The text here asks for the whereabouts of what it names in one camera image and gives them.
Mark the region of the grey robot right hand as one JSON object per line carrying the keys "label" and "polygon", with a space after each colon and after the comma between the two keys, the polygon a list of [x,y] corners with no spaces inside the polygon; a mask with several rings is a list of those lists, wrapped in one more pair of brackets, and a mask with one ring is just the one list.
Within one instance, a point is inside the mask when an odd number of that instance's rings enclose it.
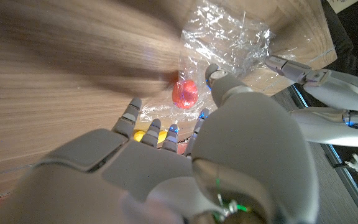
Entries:
{"label": "grey robot right hand", "polygon": [[275,100],[217,65],[185,154],[178,128],[158,146],[155,119],[132,138],[134,98],[110,130],[41,158],[0,208],[0,223],[315,223],[318,178],[298,123]]}

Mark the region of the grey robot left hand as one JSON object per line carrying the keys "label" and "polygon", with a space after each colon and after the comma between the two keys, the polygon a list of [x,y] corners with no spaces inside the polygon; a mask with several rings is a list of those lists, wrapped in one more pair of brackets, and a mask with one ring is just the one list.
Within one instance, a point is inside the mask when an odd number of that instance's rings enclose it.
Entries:
{"label": "grey robot left hand", "polygon": [[358,147],[358,77],[271,55],[266,66],[300,84],[325,107],[291,111],[307,141]]}

